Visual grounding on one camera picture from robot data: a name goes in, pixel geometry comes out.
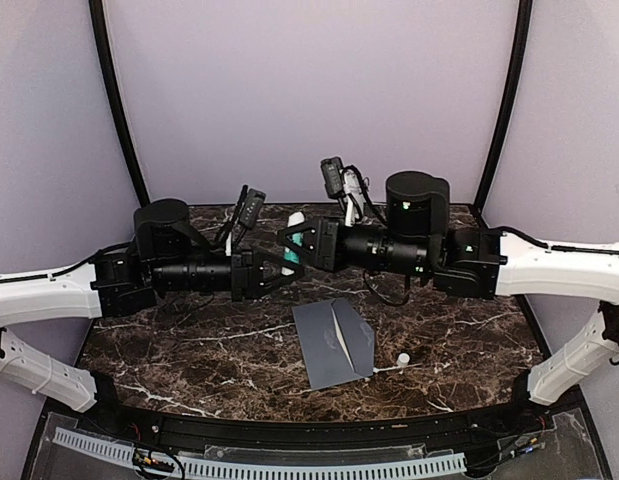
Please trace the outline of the white letter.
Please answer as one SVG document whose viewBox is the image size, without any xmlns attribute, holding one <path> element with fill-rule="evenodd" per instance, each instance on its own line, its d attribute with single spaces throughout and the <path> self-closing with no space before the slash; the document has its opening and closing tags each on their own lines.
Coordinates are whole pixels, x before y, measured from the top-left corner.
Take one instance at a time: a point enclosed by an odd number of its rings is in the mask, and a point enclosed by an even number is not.
<svg viewBox="0 0 619 480">
<path fill-rule="evenodd" d="M 351 370 L 354 370 L 354 365 L 353 365 L 353 361 L 349 352 L 349 349 L 347 347 L 343 332 L 341 330 L 341 326 L 340 323 L 338 321 L 338 317 L 337 314 L 335 312 L 335 310 L 332 308 L 331 309 L 332 312 L 332 318 L 333 318 L 333 323 L 334 323 L 334 330 L 335 330 L 335 334 L 336 334 L 336 338 L 338 340 L 338 343 L 340 345 L 341 350 L 343 351 L 343 354 L 345 355 L 347 362 L 351 368 Z"/>
</svg>

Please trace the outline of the blue-grey envelope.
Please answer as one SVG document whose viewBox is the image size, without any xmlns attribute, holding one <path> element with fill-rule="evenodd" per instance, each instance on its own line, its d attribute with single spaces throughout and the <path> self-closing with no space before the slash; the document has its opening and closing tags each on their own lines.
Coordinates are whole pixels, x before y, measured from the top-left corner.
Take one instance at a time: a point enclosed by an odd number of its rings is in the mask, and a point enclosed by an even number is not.
<svg viewBox="0 0 619 480">
<path fill-rule="evenodd" d="M 349 349 L 351 370 L 336 338 L 334 309 Z M 344 298 L 296 306 L 292 309 L 303 360 L 312 390 L 322 390 L 374 373 L 375 332 Z"/>
</svg>

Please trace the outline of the white glue stick cap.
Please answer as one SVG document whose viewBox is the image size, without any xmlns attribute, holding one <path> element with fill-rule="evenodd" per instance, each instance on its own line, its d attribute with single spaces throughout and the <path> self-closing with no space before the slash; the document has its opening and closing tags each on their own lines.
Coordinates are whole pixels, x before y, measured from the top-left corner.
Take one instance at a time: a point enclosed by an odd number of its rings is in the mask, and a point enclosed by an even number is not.
<svg viewBox="0 0 619 480">
<path fill-rule="evenodd" d="M 396 365 L 400 368 L 404 368 L 409 365 L 410 355 L 407 353 L 400 353 L 396 360 Z"/>
</svg>

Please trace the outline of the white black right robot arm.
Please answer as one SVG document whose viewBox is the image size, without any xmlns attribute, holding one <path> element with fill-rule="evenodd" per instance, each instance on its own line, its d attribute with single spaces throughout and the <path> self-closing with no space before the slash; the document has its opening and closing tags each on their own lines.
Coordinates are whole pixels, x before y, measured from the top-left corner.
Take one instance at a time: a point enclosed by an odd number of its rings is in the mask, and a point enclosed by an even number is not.
<svg viewBox="0 0 619 480">
<path fill-rule="evenodd" d="M 322 271 L 358 267 L 394 273 L 449 296 L 535 294 L 597 301 L 573 338 L 516 378 L 514 400 L 499 413 L 506 432 L 523 432 L 536 420 L 538 405 L 555 403 L 603 364 L 619 365 L 619 242 L 560 244 L 507 226 L 453 229 L 449 183 L 423 172 L 391 175 L 385 192 L 382 227 L 320 217 L 279 231 L 278 240 Z"/>
</svg>

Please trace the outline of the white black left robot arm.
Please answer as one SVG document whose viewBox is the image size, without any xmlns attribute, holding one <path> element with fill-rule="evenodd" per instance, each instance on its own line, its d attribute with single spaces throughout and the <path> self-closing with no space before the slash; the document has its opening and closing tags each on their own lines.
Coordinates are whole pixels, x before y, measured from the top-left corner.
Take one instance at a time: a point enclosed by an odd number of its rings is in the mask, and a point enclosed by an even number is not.
<svg viewBox="0 0 619 480">
<path fill-rule="evenodd" d="M 215 245 L 190 222 L 188 205 L 162 199 L 135 211 L 134 237 L 56 271 L 0 275 L 0 377 L 74 411 L 89 410 L 109 436 L 130 427 L 112 379 L 78 369 L 24 342 L 11 326 L 63 318 L 127 317 L 168 292 L 228 292 L 262 298 L 301 278 L 304 269 L 257 248 Z"/>
</svg>

